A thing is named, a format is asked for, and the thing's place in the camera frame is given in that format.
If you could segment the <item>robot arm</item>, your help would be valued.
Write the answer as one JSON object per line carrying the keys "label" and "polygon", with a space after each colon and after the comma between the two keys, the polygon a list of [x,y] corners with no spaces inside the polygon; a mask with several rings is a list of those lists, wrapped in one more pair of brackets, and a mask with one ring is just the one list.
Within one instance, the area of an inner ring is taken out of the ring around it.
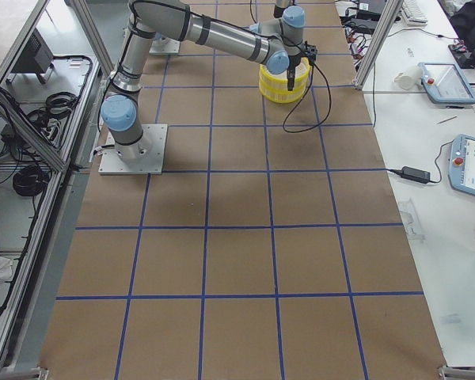
{"label": "robot arm", "polygon": [[249,31],[262,37],[275,37],[288,46],[303,42],[306,13],[292,1],[276,1],[273,18],[249,26]]}
{"label": "robot arm", "polygon": [[105,85],[99,117],[113,140],[113,158],[141,171],[164,149],[152,136],[163,127],[139,120],[140,79],[150,55],[176,55],[188,40],[259,63],[271,74],[286,74],[287,89],[293,90],[297,66],[317,54],[304,38],[304,9],[291,2],[278,2],[271,20],[249,27],[195,13],[182,1],[130,1],[128,7],[123,47]]}

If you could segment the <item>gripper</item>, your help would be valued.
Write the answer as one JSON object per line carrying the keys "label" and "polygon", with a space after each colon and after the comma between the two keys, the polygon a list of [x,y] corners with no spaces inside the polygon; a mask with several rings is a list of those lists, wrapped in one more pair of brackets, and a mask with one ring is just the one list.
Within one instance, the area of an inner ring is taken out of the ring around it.
{"label": "gripper", "polygon": [[307,58],[312,66],[316,62],[317,47],[309,44],[308,41],[294,44],[290,42],[285,45],[289,58],[289,66],[287,68],[287,89],[293,91],[295,87],[295,68],[300,64],[302,58]]}

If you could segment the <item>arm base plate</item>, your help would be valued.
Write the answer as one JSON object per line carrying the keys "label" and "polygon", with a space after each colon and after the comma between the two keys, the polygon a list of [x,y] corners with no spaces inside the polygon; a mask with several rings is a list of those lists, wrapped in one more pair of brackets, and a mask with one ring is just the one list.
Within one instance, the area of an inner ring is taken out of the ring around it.
{"label": "arm base plate", "polygon": [[178,55],[181,42],[157,34],[151,44],[149,55]]}
{"label": "arm base plate", "polygon": [[111,149],[102,151],[99,174],[161,174],[163,170],[167,124],[143,124],[142,138],[133,145],[116,144],[109,132],[106,144]]}

